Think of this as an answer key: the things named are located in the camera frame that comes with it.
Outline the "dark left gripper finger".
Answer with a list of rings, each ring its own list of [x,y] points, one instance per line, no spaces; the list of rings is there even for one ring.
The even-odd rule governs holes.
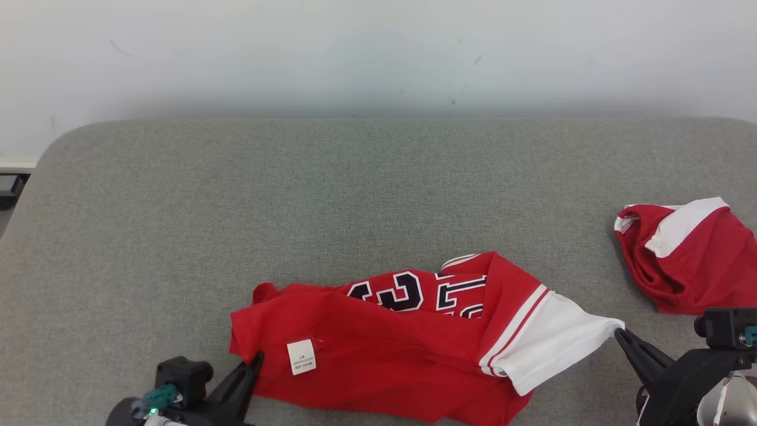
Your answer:
[[[251,362],[241,362],[206,397],[210,424],[246,424],[248,407],[260,375],[264,353],[258,351]]]

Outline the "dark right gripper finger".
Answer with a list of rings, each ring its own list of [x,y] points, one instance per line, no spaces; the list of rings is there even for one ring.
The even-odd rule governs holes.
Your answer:
[[[673,366],[675,360],[625,328],[614,330],[614,339],[624,351],[642,385],[648,385]]]

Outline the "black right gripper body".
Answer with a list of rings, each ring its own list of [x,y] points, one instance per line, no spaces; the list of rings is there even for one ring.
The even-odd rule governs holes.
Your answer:
[[[646,386],[640,426],[693,425],[691,413],[714,386],[757,362],[757,350],[690,350]]]

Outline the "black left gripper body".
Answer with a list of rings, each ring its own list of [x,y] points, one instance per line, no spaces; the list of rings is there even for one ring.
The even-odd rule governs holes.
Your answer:
[[[184,426],[255,426],[246,421],[249,401],[203,400],[190,408],[172,407],[172,420]]]

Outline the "red shorts white stripe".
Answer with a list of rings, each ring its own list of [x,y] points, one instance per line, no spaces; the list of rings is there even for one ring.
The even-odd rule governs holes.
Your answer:
[[[659,312],[757,307],[757,237],[724,199],[627,205],[614,234],[633,281]]]

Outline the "red basketball jersey white trim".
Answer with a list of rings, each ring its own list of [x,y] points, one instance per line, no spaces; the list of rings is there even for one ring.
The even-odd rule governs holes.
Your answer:
[[[325,288],[262,283],[231,313],[258,393],[311,409],[508,426],[533,391],[624,329],[495,251]]]

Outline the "grey fabric sofa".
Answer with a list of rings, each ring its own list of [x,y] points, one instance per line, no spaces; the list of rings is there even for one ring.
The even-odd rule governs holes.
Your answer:
[[[219,381],[261,282],[338,285],[495,250],[671,356],[613,232],[722,197],[757,234],[757,124],[724,118],[157,120],[73,130],[0,237],[0,426],[105,426],[174,356]]]

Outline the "black block under rail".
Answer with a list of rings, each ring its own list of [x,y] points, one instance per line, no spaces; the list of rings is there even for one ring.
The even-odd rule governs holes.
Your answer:
[[[16,205],[29,178],[29,173],[0,173],[0,211],[9,211]]]

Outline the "white wall rail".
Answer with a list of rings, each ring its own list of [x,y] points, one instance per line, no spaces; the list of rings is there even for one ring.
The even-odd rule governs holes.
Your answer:
[[[34,172],[39,157],[0,156],[0,175],[30,175]]]

